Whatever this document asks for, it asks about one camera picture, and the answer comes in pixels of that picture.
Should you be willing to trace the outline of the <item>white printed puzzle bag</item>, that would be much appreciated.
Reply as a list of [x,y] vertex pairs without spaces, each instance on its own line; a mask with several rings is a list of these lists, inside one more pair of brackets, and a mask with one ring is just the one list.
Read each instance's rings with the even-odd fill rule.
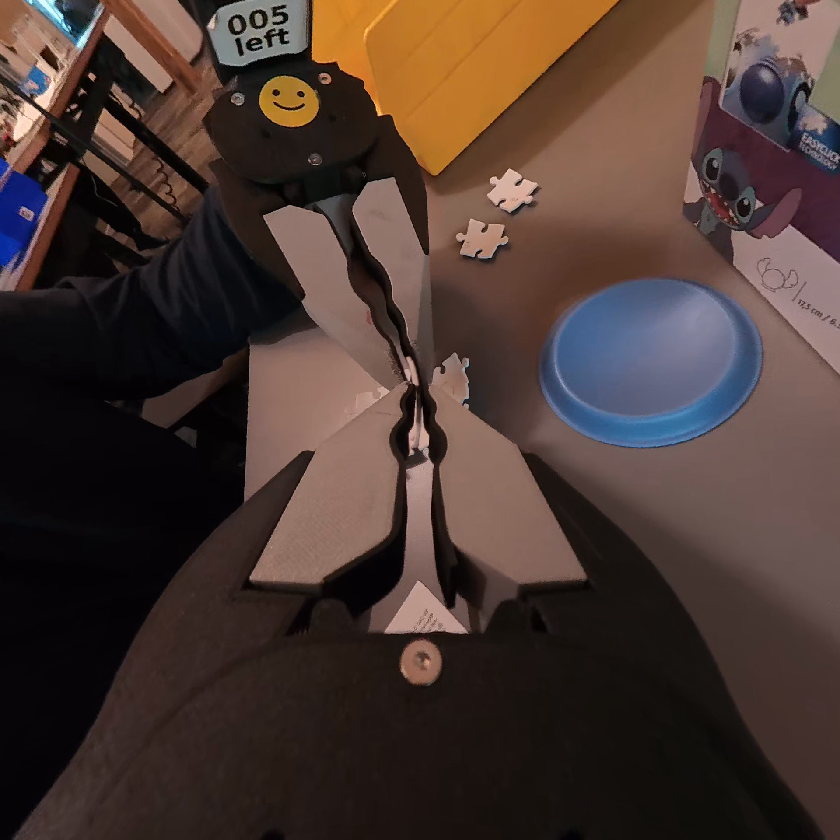
[[417,581],[385,627],[384,634],[467,634],[469,630],[426,587]]

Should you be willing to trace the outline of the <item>wooden desk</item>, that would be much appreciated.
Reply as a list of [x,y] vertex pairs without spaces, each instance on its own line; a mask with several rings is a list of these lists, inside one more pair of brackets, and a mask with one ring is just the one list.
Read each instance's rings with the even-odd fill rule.
[[[94,33],[80,56],[74,59],[72,68],[61,83],[61,92],[57,93],[50,108],[42,112],[43,118],[34,128],[34,138],[21,147],[15,163],[9,165],[11,169],[24,172],[42,155],[53,130],[64,129],[60,120],[67,110],[67,102],[77,92],[79,79],[88,74],[89,59],[111,19],[117,20],[178,86],[192,95],[196,94],[200,78],[195,69],[136,2],[103,2],[103,6],[104,12],[94,26]],[[75,161],[68,162],[63,168],[56,170],[55,183],[47,190],[47,203],[39,216],[38,226],[26,251],[18,255],[9,267],[2,269],[3,291],[27,291],[33,287],[66,211],[79,173],[80,168]]]

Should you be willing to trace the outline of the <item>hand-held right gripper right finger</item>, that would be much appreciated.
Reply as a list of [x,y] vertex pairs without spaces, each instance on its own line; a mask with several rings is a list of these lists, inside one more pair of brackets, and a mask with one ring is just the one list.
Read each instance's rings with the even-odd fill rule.
[[431,520],[444,602],[496,607],[586,583],[586,572],[518,446],[443,391],[423,395]]

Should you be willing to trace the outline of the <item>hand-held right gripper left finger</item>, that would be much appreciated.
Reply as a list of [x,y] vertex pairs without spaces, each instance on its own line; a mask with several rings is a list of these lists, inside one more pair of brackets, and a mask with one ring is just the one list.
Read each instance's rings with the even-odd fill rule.
[[260,590],[370,610],[403,574],[417,389],[401,384],[325,440],[249,576]]

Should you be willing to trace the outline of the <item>yellow plastic bin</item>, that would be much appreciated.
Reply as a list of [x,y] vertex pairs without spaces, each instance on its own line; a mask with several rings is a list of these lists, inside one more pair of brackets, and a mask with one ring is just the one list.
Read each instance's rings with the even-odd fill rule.
[[365,47],[365,33],[392,1],[313,1],[311,56],[321,64],[334,62],[362,79],[376,99],[375,82]]

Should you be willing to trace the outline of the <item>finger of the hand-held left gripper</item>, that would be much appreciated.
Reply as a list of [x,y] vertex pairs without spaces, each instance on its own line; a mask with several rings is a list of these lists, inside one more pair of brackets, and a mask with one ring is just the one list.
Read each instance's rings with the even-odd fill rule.
[[277,246],[303,289],[314,321],[379,385],[404,382],[391,343],[373,324],[361,288],[363,273],[351,226],[350,203],[288,205],[265,215]]
[[375,327],[398,360],[434,368],[434,323],[429,256],[419,241],[394,178],[368,182],[352,204],[352,231],[362,288]]

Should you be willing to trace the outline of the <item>blue storage bin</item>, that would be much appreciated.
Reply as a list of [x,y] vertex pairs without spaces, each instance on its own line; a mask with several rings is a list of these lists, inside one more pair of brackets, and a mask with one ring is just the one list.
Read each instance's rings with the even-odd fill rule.
[[47,203],[47,194],[32,178],[1,160],[1,267],[12,268],[25,255]]

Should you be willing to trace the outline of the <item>assembled white puzzle pieces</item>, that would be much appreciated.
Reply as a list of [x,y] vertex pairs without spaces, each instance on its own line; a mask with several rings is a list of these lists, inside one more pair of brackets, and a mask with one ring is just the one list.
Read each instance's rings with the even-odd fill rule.
[[[434,368],[432,384],[463,406],[469,400],[468,367],[467,358],[460,358],[456,353],[452,353],[441,366]],[[434,448],[430,443],[430,433],[426,429],[425,421],[421,422],[419,432],[414,431],[412,410],[409,410],[406,433],[400,431],[404,419],[402,414],[392,416],[387,413],[382,422],[379,410],[374,409],[372,420],[356,420],[358,416],[370,410],[372,405],[386,398],[388,393],[388,388],[377,385],[370,391],[356,394],[353,405],[344,412],[348,422],[319,449],[329,449],[336,458],[350,457],[356,453],[361,453],[362,458],[367,458],[379,450],[390,454],[391,435],[392,431],[396,430],[397,454],[412,463],[424,458],[427,462],[435,464]]]

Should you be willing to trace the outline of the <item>person's left forearm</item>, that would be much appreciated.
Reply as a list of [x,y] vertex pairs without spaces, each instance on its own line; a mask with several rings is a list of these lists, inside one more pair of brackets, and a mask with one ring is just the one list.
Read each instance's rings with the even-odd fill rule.
[[151,398],[218,370],[299,307],[248,254],[214,185],[147,266],[4,291],[2,373],[109,401]]

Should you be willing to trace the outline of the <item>cartoon print puzzle box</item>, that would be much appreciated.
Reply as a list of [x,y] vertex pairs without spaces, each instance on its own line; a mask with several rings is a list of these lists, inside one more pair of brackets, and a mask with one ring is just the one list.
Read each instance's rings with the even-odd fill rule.
[[839,2],[716,2],[684,216],[839,370]]

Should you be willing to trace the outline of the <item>blue round plastic stand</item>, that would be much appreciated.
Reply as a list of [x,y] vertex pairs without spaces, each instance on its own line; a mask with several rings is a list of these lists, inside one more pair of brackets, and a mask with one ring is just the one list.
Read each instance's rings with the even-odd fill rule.
[[553,325],[539,360],[557,417],[598,442],[678,445],[724,424],[750,398],[763,343],[729,296],[694,281],[621,282]]

